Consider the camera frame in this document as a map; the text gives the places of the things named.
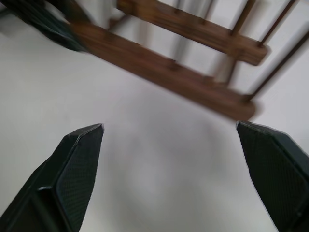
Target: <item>floor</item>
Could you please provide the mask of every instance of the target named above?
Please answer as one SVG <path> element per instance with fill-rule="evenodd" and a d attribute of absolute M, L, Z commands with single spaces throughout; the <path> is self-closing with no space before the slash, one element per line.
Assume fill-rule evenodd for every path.
<path fill-rule="evenodd" d="M 83 1 L 98 24 L 100 3 Z M 242 0 L 220 0 L 211 21 L 233 25 Z M 284 5 L 268 0 L 250 30 L 259 39 Z M 302 0 L 259 67 L 241 64 L 245 92 L 309 21 Z M 119 34 L 136 39 L 133 18 Z M 250 181 L 235 122 L 92 55 L 69 51 L 14 17 L 0 23 L 0 214 L 61 138 L 104 123 L 98 174 L 82 232 L 275 232 Z M 170 56 L 177 35 L 152 26 L 149 48 Z M 195 42 L 184 65 L 203 73 L 220 54 Z M 309 49 L 257 98 L 253 122 L 284 131 L 309 152 Z"/>

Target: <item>wooden crossbar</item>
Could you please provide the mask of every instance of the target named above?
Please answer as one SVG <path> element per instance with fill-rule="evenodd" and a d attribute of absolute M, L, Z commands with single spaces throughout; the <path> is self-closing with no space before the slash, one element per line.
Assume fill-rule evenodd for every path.
<path fill-rule="evenodd" d="M 172 70 L 171 59 L 139 46 L 91 24 L 71 24 L 88 51 L 152 83 L 206 106 L 234 120 L 254 115 L 252 101 L 243 103 L 242 95 L 216 85 L 211 77 L 183 66 Z"/>
<path fill-rule="evenodd" d="M 139 1 L 118 0 L 117 8 L 126 14 L 139 17 L 140 13 L 136 10 L 138 4 Z M 238 57 L 238 60 L 251 65 L 259 65 L 269 52 L 269 48 L 265 45 L 258 47 L 257 41 L 254 39 L 242 35 L 238 35 L 237 39 L 235 39 L 231 35 L 231 30 L 225 27 L 210 21 L 206 21 L 207 23 L 205 23 L 205 20 L 202 18 L 184 11 L 176 13 L 175 10 L 176 8 L 172 6 L 156 1 L 155 14 L 147 18 L 147 21 L 222 53 L 228 54 L 241 50 L 242 53 Z M 200 23 L 197 23 L 194 29 L 188 29 L 187 25 L 183 24 L 188 18 L 196 18 L 195 21 Z"/>

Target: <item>wooden spindle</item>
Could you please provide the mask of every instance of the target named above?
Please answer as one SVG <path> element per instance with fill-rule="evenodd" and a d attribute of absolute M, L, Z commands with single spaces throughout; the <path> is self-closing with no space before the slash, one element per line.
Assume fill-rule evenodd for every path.
<path fill-rule="evenodd" d="M 267 7 L 266 0 L 256 0 L 250 14 L 248 15 L 246 21 L 239 30 L 239 34 L 248 34 L 248 32 L 254 31 L 256 26 L 256 21 L 263 17 L 263 12 Z"/>
<path fill-rule="evenodd" d="M 75 1 L 49 1 L 57 9 L 65 10 L 65 19 L 70 23 L 92 23 L 89 16 L 84 12 L 82 7 Z"/>
<path fill-rule="evenodd" d="M 184 24 L 187 26 L 186 28 L 188 28 L 188 30 L 193 30 L 194 28 L 194 24 L 197 23 L 195 21 L 195 17 L 192 17 L 192 15 L 196 15 L 197 12 L 198 12 L 198 9 L 199 9 L 199 6 L 201 4 L 201 0 L 193 0 L 191 5 L 190 5 L 190 8 L 189 8 L 189 17 L 186 19 L 186 21 L 184 21 Z M 189 39 L 181 36 L 177 43 L 176 43 L 176 46 L 175 46 L 175 53 L 174 53 L 174 56 L 173 56 L 173 61 L 176 61 L 176 62 L 180 62 L 183 58 L 183 55 L 187 49 L 187 46 L 188 46 L 188 42 L 189 42 Z"/>
<path fill-rule="evenodd" d="M 231 36 L 235 36 L 238 34 L 239 30 L 241 29 L 242 25 L 246 21 L 246 18 L 248 17 L 251 9 L 253 8 L 255 4 L 255 0 L 248 0 L 245 7 L 243 8 L 235 26 L 233 27 L 231 31 Z"/>
<path fill-rule="evenodd" d="M 237 36 L 238 36 L 238 33 L 239 31 L 242 29 L 244 29 L 244 27 L 248 28 L 249 25 L 250 25 L 250 19 L 253 18 L 253 13 L 256 13 L 257 12 L 257 5 L 258 4 L 255 4 L 256 3 L 256 0 L 248 0 L 244 9 L 242 10 L 232 32 L 231 32 L 231 36 L 234 37 L 233 40 L 237 40 Z M 224 69 L 228 68 L 228 73 L 227 73 L 227 77 L 225 79 L 225 82 L 224 84 L 226 86 L 229 85 L 229 83 L 231 82 L 232 80 L 232 77 L 233 77 L 233 73 L 234 73 L 234 70 L 235 70 L 235 67 L 237 65 L 237 62 L 238 62 L 238 58 L 239 58 L 239 54 L 240 54 L 240 51 L 232 51 L 232 52 L 229 52 L 230 54 L 227 54 L 225 56 L 225 58 L 222 58 L 221 61 L 219 62 L 219 66 L 217 68 L 217 71 L 215 72 L 215 76 L 214 76 L 214 80 L 215 81 L 218 81 L 219 79 L 219 75 L 223 72 Z"/>
<path fill-rule="evenodd" d="M 182 5 L 183 5 L 183 1 L 182 0 L 176 0 L 176 4 L 174 6 L 175 13 L 178 13 L 181 10 Z"/>
<path fill-rule="evenodd" d="M 121 25 L 126 23 L 130 19 L 131 15 L 124 14 L 120 18 L 111 18 L 108 31 L 109 32 L 115 32 Z"/>
<path fill-rule="evenodd" d="M 243 98 L 244 102 L 252 100 L 263 87 L 277 74 L 277 72 L 289 61 L 289 59 L 296 53 L 296 51 L 309 39 L 309 29 L 305 35 L 297 42 L 297 44 L 291 49 L 291 51 L 280 61 L 280 63 L 273 69 L 273 71 L 264 79 L 264 81 L 256 88 L 256 90 Z"/>
<path fill-rule="evenodd" d="M 8 14 L 10 14 L 11 12 L 9 11 L 8 8 L 4 8 L 2 10 L 0 10 L 0 19 L 7 16 Z"/>
<path fill-rule="evenodd" d="M 112 2 L 111 0 L 103 0 L 103 27 L 110 27 L 110 19 L 112 18 Z"/>
<path fill-rule="evenodd" d="M 125 6 L 126 1 L 129 0 L 118 0 L 118 9 L 124 13 L 131 14 L 135 17 L 140 17 L 139 11 L 136 10 L 136 8 L 140 5 L 140 1 L 132 0 L 136 3 L 134 8 L 131 5 Z M 190 18 L 188 16 L 189 13 L 181 11 L 181 14 L 177 16 L 174 13 L 175 9 L 172 6 L 164 4 L 160 1 L 156 1 L 156 9 L 155 17 L 148 19 L 149 23 L 155 24 L 156 26 L 169 30 L 222 53 L 229 53 L 229 44 L 232 42 L 230 29 L 224 28 L 210 21 L 208 21 L 205 25 L 201 25 L 201 20 L 203 19 L 198 16 L 195 16 L 195 19 L 193 20 L 197 22 L 197 25 L 190 25 L 191 28 L 188 29 L 185 26 L 182 27 L 182 25 L 187 23 L 187 18 Z M 253 40 L 247 36 L 242 36 L 241 40 L 241 43 L 233 43 L 232 45 L 235 49 L 243 50 L 243 55 L 239 59 L 244 62 L 256 66 L 269 52 L 268 47 L 257 47 L 256 40 Z"/>
<path fill-rule="evenodd" d="M 150 33 L 150 23 L 140 20 L 139 23 L 139 32 L 138 32 L 138 43 L 147 47 L 149 41 L 149 33 Z"/>
<path fill-rule="evenodd" d="M 209 0 L 209 3 L 206 2 L 205 4 L 205 9 L 204 9 L 204 20 L 202 21 L 202 23 L 205 23 L 207 20 L 209 20 L 209 15 L 214 7 L 214 3 L 215 3 L 215 0 Z"/>
<path fill-rule="evenodd" d="M 235 57 L 232 57 L 230 58 L 230 67 L 229 67 L 229 72 L 227 74 L 227 79 L 226 79 L 226 82 L 225 82 L 225 85 L 228 86 L 232 79 L 233 79 L 233 76 L 234 76 L 234 72 L 235 72 L 235 69 L 236 69 L 236 66 L 237 66 L 237 63 L 238 63 L 238 58 L 240 57 L 241 55 L 241 51 L 237 51 L 236 54 L 235 54 Z"/>
<path fill-rule="evenodd" d="M 275 23 L 271 26 L 269 31 L 266 33 L 264 38 L 261 40 L 261 42 L 258 42 L 258 47 L 263 46 L 263 44 L 266 42 L 266 40 L 272 35 L 272 33 L 275 31 L 275 29 L 278 27 L 280 23 L 282 23 L 285 20 L 286 14 L 291 10 L 292 6 L 297 2 L 298 0 L 290 0 L 282 13 L 279 15 Z"/>

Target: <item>textured gripper pad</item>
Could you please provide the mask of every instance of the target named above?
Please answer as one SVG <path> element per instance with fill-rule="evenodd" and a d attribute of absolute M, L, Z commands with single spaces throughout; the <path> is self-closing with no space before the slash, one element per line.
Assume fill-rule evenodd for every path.
<path fill-rule="evenodd" d="M 238 122 L 254 187 L 280 232 L 308 232 L 309 157 L 286 134 Z"/>
<path fill-rule="evenodd" d="M 75 145 L 56 184 L 57 197 L 75 232 L 82 226 L 96 179 L 103 130 L 95 130 Z"/>

